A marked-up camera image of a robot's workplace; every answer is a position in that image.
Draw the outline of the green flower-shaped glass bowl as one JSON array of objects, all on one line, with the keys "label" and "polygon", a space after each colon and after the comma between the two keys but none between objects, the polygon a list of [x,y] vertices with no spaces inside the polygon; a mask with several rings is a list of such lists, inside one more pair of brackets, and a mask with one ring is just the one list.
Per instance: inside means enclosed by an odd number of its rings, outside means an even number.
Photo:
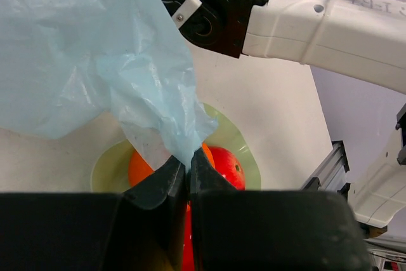
[{"label": "green flower-shaped glass bowl", "polygon": [[[246,189],[259,190],[261,175],[258,165],[240,130],[227,116],[205,104],[206,113],[218,120],[217,130],[207,139],[209,146],[223,147],[239,160],[244,170]],[[98,158],[91,172],[92,192],[124,192],[130,188],[128,167],[134,147],[123,140],[109,147]]]}]

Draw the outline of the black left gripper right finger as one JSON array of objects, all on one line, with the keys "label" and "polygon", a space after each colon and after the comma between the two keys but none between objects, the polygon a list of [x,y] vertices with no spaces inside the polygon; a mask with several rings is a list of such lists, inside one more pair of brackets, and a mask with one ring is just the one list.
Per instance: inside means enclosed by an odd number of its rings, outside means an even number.
[{"label": "black left gripper right finger", "polygon": [[197,270],[370,270],[340,194],[238,190],[196,151],[189,171]]}]

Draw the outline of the light blue plastic bag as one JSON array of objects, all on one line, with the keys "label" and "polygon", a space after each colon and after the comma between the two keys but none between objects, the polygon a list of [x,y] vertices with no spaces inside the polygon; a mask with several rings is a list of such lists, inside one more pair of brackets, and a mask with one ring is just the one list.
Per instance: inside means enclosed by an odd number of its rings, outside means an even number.
[{"label": "light blue plastic bag", "polygon": [[216,129],[161,0],[1,0],[1,127],[61,138],[110,112],[148,161]]}]

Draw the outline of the orange fake orange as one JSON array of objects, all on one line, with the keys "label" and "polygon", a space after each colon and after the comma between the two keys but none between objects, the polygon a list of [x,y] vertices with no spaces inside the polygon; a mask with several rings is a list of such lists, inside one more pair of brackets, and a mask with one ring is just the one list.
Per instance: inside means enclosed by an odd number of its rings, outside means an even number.
[{"label": "orange fake orange", "polygon": [[[202,149],[212,167],[215,167],[215,162],[209,147],[203,142]],[[128,166],[128,180],[129,186],[134,187],[146,177],[154,173],[154,170],[142,158],[142,156],[135,150],[130,158]]]}]

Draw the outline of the red fake apple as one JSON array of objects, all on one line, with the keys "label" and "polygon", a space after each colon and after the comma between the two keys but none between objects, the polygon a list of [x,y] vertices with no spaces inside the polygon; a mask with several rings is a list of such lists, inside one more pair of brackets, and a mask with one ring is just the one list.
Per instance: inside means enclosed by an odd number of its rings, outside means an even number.
[{"label": "red fake apple", "polygon": [[239,160],[227,149],[208,146],[210,162],[215,170],[236,189],[246,189],[246,179]]}]

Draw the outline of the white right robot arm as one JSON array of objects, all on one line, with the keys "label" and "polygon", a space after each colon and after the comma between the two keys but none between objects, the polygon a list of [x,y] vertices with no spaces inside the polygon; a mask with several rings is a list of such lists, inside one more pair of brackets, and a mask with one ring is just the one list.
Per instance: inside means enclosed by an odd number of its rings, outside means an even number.
[{"label": "white right robot arm", "polygon": [[[405,3],[397,0],[269,0],[251,10],[245,55],[314,65],[405,92]],[[405,128],[351,185],[358,221],[385,227],[405,207]]]}]

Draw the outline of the red fake pomegranate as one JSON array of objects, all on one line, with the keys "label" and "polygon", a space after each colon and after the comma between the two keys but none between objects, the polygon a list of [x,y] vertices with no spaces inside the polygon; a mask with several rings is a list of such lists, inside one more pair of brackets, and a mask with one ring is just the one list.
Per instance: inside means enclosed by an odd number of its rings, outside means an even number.
[{"label": "red fake pomegranate", "polygon": [[193,246],[192,246],[192,219],[190,208],[186,212],[185,222],[185,236],[183,240],[183,258],[182,258],[182,271],[194,271],[195,265],[193,260]]}]

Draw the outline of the aluminium front rail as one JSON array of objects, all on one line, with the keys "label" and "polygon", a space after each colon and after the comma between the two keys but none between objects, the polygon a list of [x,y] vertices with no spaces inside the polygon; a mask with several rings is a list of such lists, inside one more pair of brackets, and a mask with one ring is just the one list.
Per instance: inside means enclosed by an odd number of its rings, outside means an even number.
[{"label": "aluminium front rail", "polygon": [[343,141],[332,142],[332,150],[304,182],[302,190],[329,191],[348,196],[350,170]]}]

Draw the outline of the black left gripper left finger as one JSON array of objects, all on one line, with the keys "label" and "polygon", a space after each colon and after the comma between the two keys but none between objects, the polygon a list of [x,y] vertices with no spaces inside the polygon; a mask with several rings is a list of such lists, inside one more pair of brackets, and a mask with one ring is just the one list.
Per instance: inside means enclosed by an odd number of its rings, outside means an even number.
[{"label": "black left gripper left finger", "polygon": [[175,158],[123,193],[3,193],[1,269],[175,269],[186,198]]}]

